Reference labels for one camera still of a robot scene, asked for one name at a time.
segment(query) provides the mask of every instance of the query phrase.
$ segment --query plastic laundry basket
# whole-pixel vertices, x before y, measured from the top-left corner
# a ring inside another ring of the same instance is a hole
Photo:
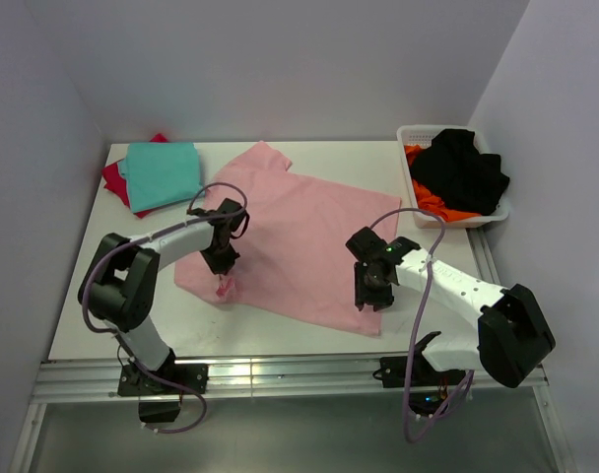
[[[400,144],[400,155],[402,157],[402,163],[405,170],[405,181],[407,184],[407,192],[409,193],[409,199],[413,207],[418,208],[418,201],[416,200],[416,194],[414,192],[414,184],[411,180],[411,174],[409,172],[409,166],[407,165],[407,155],[405,154],[405,146],[420,145],[423,148],[428,148],[431,145],[431,140],[439,134],[440,131],[446,128],[456,128],[461,130],[471,130],[475,132],[475,147],[481,153],[489,153],[488,145],[484,135],[477,130],[467,128],[465,126],[454,126],[454,125],[413,125],[413,126],[401,126],[398,128],[398,143]],[[483,215],[481,217],[471,217],[470,219],[460,220],[458,222],[447,223],[446,226],[457,229],[474,229],[481,227],[488,222],[499,222],[505,220],[509,214],[509,203],[507,198],[503,195],[497,205],[497,209],[492,215]],[[416,226],[421,229],[435,229],[439,227],[439,223],[433,217],[428,217],[423,214],[414,213],[414,222]]]

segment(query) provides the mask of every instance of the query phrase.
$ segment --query orange cloth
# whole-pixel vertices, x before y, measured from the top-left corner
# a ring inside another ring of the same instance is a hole
[[[405,154],[407,155],[407,164],[410,166],[416,157],[424,150],[420,146],[405,146]],[[461,210],[452,210],[446,207],[444,201],[436,195],[431,194],[423,185],[419,184],[415,179],[411,179],[414,183],[414,192],[418,207],[423,210],[428,210],[442,217],[446,222],[457,222],[458,220],[470,219],[471,217],[481,217],[481,214],[473,212],[462,212]]]

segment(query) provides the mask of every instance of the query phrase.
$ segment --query folded teal towel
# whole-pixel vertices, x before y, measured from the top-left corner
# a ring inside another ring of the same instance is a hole
[[[132,143],[118,171],[133,213],[191,199],[201,189],[192,143]]]

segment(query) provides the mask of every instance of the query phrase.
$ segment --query white table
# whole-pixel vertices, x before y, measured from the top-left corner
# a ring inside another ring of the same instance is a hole
[[[204,178],[212,176],[253,143],[196,144]],[[356,187],[399,195],[409,205],[402,163],[395,141],[382,142],[292,142],[271,143],[293,161],[291,172],[313,175]],[[107,163],[126,155],[127,145],[113,145]],[[113,359],[116,342],[97,335],[84,325],[77,292],[102,237],[116,232],[123,236],[143,234],[181,221],[185,204],[137,219],[114,194],[102,188],[94,202],[78,260],[58,323],[50,360]],[[415,227],[409,214],[399,217],[398,235],[425,247],[435,230]],[[437,257],[471,274],[477,266],[464,230],[449,230]],[[273,355],[367,354],[406,351],[420,294],[395,288],[396,303],[383,313],[382,335],[370,338],[299,322],[283,315],[247,305],[211,305],[179,289],[169,266],[158,278],[152,318],[166,342],[179,357],[257,357]],[[468,324],[450,310],[430,302],[421,326],[421,336],[433,330],[459,333]]]

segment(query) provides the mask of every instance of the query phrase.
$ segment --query white wall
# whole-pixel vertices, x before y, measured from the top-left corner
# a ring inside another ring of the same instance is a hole
[[[566,434],[599,472],[599,0],[531,0],[471,123],[512,178],[488,232],[499,273],[546,311]]]
[[[27,0],[109,140],[463,123],[528,0]]]
[[[0,0],[0,472],[80,243],[99,131],[19,0]]]

